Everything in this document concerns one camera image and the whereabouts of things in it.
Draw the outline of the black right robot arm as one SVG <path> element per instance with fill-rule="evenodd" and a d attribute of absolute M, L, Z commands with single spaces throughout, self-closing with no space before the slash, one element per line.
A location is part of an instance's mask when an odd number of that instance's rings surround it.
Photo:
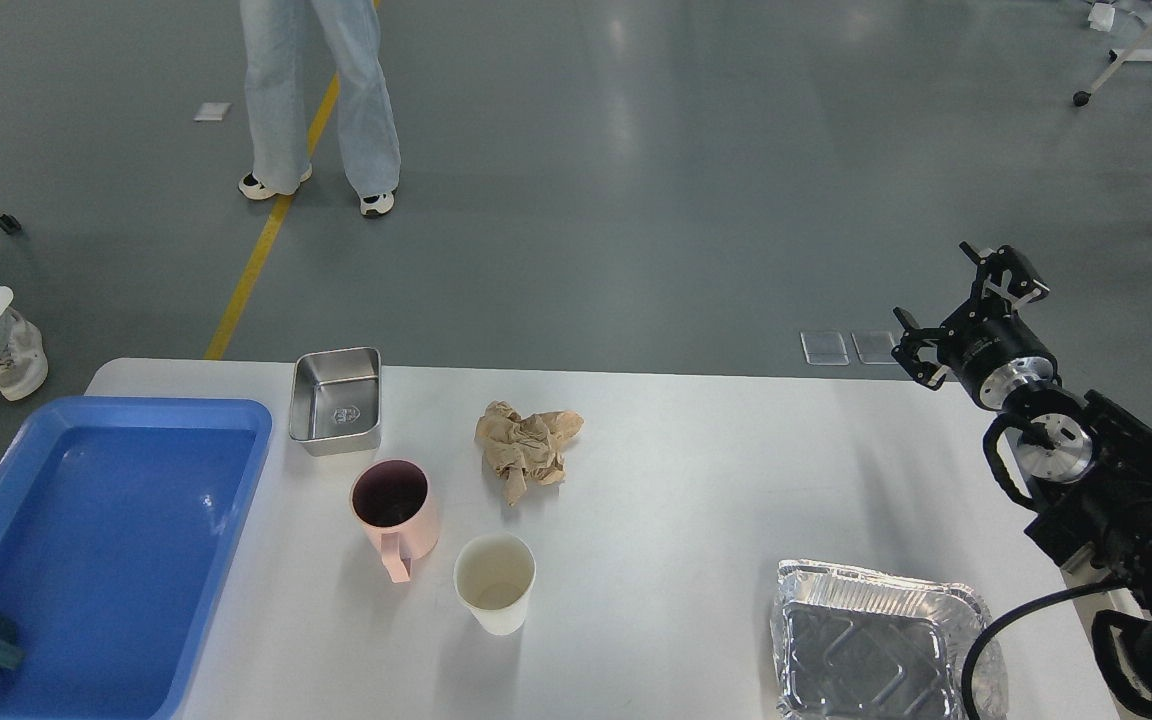
<path fill-rule="evenodd" d="M 1140 615 L 1096 611 L 1089 641 L 1108 691 L 1152 719 L 1152 429 L 1097 391 L 1066 391 L 1059 364 L 1021 319 L 1049 288 L 1014 247 L 975 250 L 967 300 L 934 327 L 896 306 L 892 359 L 929 389 L 955 376 L 973 404 L 995 415 L 982 450 L 998 487 L 1032 511 L 1026 536 L 1056 564 L 1085 558 L 1096 582 L 1024 602 L 982 632 L 960 688 L 973 705 L 973 670 L 1006 626 L 1056 602 L 1111 591 L 1132 594 Z"/>

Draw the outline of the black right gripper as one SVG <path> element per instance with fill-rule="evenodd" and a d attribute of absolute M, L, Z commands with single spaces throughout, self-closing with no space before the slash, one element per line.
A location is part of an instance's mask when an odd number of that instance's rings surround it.
<path fill-rule="evenodd" d="M 922 327 L 904 306 L 893 306 L 901 336 L 890 357 L 931 391 L 942 387 L 950 369 L 975 406 L 998 411 L 1011 391 L 1059 378 L 1058 361 L 1020 318 L 1021 306 L 1047 300 L 1049 287 L 1015 247 L 961 242 L 958 249 L 975 268 L 967 302 L 937 327 Z M 938 347 L 940 361 L 925 359 Z"/>

